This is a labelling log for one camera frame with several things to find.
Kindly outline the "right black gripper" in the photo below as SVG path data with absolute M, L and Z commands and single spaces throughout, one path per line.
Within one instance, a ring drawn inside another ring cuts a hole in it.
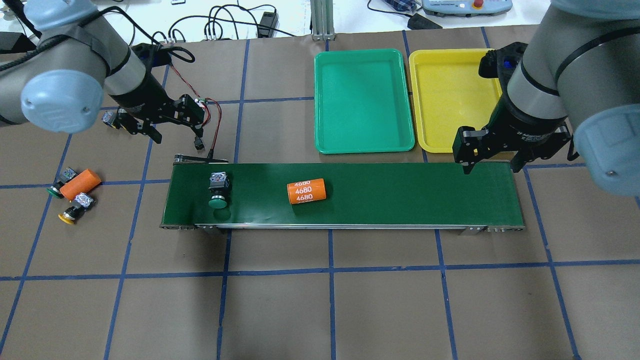
M 504 152 L 515 152 L 510 169 L 516 174 L 537 159 L 547 160 L 572 141 L 564 118 L 543 119 L 526 114 L 511 103 L 499 100 L 487 125 L 480 129 L 460 126 L 455 133 L 454 161 L 469 175 L 483 160 Z

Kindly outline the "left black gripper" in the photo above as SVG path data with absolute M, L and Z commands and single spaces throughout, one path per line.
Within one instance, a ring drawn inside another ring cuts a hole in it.
M 119 107 L 117 112 L 122 129 L 131 135 L 146 135 L 156 144 L 162 143 L 163 136 L 153 125 L 164 123 L 188 127 L 199 139 L 204 136 L 205 110 L 190 95 L 181 95 L 160 105 Z

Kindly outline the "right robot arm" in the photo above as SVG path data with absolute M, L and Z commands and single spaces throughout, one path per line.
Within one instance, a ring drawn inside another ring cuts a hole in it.
M 582 157 L 593 182 L 617 196 L 640 193 L 640 4 L 553 0 L 531 42 L 489 50 L 478 75 L 502 90 L 482 129 L 461 126 L 454 160 L 470 174 L 480 161 L 514 152 L 514 173 L 553 157 Z

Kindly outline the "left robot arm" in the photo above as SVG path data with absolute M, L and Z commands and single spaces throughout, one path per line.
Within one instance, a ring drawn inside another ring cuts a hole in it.
M 34 50 L 1 64 L 2 126 L 32 123 L 48 132 L 91 128 L 105 96 L 118 105 L 106 123 L 155 143 L 154 125 L 186 126 L 203 137 L 205 110 L 192 96 L 172 99 L 152 68 L 169 64 L 182 47 L 130 47 L 105 19 L 117 6 L 99 10 L 90 0 L 29 0 L 25 18 L 40 32 Z

